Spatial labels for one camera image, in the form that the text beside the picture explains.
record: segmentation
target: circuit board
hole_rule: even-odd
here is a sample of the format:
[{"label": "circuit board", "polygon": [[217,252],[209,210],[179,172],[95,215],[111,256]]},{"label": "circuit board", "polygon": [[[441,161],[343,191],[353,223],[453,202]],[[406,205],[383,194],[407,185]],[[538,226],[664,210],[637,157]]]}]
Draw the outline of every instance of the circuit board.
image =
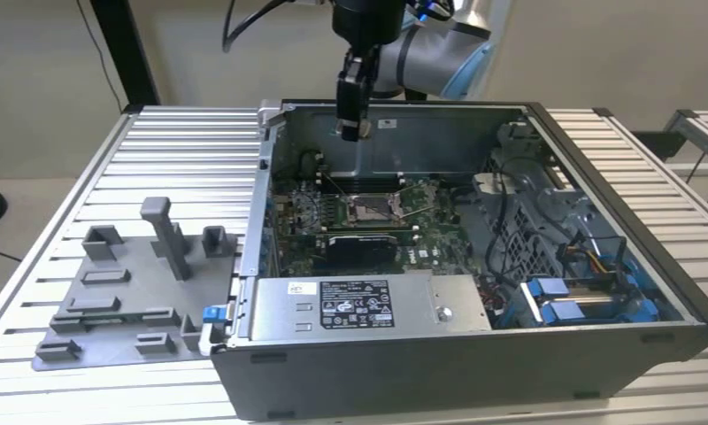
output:
[{"label": "circuit board", "polygon": [[[418,270],[478,274],[478,260],[459,224],[450,188],[442,188],[438,180],[405,180],[394,193],[365,194],[322,194],[306,182],[275,195],[274,204],[283,276]],[[393,261],[369,267],[331,266],[325,252],[330,241],[355,236],[390,239]]]}]

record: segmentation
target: floor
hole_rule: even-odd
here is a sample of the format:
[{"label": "floor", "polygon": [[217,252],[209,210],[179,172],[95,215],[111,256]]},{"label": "floor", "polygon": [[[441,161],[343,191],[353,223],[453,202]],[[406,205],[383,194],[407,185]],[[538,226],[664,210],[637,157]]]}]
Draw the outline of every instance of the floor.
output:
[{"label": "floor", "polygon": [[[23,257],[75,180],[0,180],[7,212],[0,220],[0,251]],[[0,290],[16,263],[0,257]]]}]

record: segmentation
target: motherboard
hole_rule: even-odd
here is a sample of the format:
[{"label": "motherboard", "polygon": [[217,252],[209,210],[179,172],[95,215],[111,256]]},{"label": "motherboard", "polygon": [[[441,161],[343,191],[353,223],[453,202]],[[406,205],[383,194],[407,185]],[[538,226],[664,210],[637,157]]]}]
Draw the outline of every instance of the motherboard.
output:
[{"label": "motherboard", "polygon": [[365,186],[321,177],[273,197],[281,276],[478,274],[454,208],[462,188],[429,177]]}]

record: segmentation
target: sticker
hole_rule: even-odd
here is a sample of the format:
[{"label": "sticker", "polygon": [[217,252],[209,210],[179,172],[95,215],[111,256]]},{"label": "sticker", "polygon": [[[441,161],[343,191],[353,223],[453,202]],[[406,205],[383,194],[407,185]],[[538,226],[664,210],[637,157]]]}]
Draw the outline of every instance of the sticker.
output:
[{"label": "sticker", "polygon": [[391,328],[387,281],[319,282],[319,323],[325,329]]},{"label": "sticker", "polygon": [[395,120],[377,120],[377,128],[395,128]]},{"label": "sticker", "polygon": [[287,282],[287,295],[317,295],[317,282]]}]

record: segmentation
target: black pole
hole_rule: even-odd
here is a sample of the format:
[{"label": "black pole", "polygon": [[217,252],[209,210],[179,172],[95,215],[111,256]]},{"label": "black pole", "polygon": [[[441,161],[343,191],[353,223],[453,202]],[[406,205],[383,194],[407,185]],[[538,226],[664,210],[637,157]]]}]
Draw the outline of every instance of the black pole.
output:
[{"label": "black pole", "polygon": [[127,0],[89,0],[129,104],[159,104]]}]

